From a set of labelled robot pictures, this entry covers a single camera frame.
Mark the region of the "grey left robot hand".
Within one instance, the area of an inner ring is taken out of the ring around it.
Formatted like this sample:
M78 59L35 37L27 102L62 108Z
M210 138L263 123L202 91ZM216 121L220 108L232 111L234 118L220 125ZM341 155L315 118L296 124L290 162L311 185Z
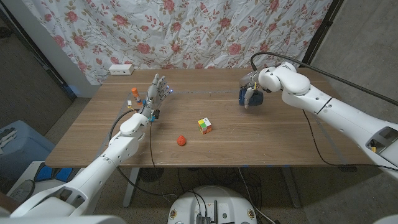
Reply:
M150 84L147 94L146 103L139 110L139 114L149 118L155 110L161 107L162 102L174 91L168 86L165 76L160 77L158 73Z

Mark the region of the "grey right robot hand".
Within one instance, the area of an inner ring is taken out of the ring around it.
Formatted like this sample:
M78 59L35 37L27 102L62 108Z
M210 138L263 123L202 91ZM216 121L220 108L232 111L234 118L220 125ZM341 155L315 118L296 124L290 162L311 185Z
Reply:
M239 81L239 105L248 109L250 106L259 106L263 103L263 92L259 91L261 87L258 82L258 71L249 72Z

